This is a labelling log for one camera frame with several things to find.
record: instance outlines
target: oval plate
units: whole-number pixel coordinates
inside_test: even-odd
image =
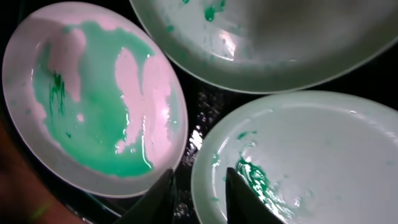
[[[348,73],[398,36],[395,0],[130,0],[186,72],[244,93],[314,86]]]
[[[398,113],[356,96],[267,96],[207,135],[192,173],[199,219],[227,223],[234,167],[285,223],[390,223],[398,210]]]
[[[82,2],[35,11],[7,45],[2,84],[30,150],[82,190],[137,196],[182,157],[178,79],[158,46],[113,11]]]

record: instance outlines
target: white plate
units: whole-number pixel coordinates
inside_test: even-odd
[[[30,150],[82,190],[140,195],[182,157],[178,79],[158,46],[109,9],[63,2],[32,13],[7,45],[2,83]]]
[[[398,37],[396,0],[130,0],[159,47],[194,77],[245,93],[314,86]]]
[[[303,91],[258,99],[205,138],[193,166],[195,210],[202,224],[227,223],[226,168],[242,156],[238,171],[263,171],[269,182],[256,186],[257,196],[286,223],[395,223],[397,136],[397,111],[356,96]]]

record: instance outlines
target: dark background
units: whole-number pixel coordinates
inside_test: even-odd
[[[59,1],[51,0],[11,0],[0,8],[1,16],[1,55],[4,54],[7,41],[18,23],[27,15],[40,7]],[[86,1],[115,11],[140,25],[128,0],[98,0]],[[398,110],[398,45],[378,56],[367,65],[332,82],[311,88],[312,90],[336,91],[377,101]],[[261,95],[246,95],[220,90],[191,77],[183,70],[173,65],[180,80],[188,108],[189,136],[181,163],[175,172],[177,183],[177,203],[173,212],[174,223],[198,223],[192,204],[190,192],[190,176],[195,155],[198,151],[196,142],[200,142],[209,130],[229,112],[252,101]],[[0,116],[14,144],[36,171],[41,181],[56,196],[59,201],[83,220],[98,224],[112,223],[126,209],[134,205],[138,198],[122,200],[94,197],[69,186],[64,181],[48,171],[24,145],[8,115],[4,96],[0,97]]]

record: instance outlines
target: plate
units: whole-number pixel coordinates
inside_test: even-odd
[[[252,101],[207,135],[192,173],[201,223],[227,223],[235,168],[284,223],[390,223],[398,194],[398,113],[341,93],[301,91]]]
[[[318,85],[398,37],[398,2],[130,0],[145,30],[186,72],[243,93]]]
[[[63,2],[33,12],[7,45],[2,84],[26,145],[79,189],[138,196],[181,160],[188,121],[177,76],[109,9]]]

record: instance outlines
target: brown surface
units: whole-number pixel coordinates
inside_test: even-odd
[[[13,145],[0,121],[0,216],[30,219],[42,207],[37,224],[82,224],[41,184]]]

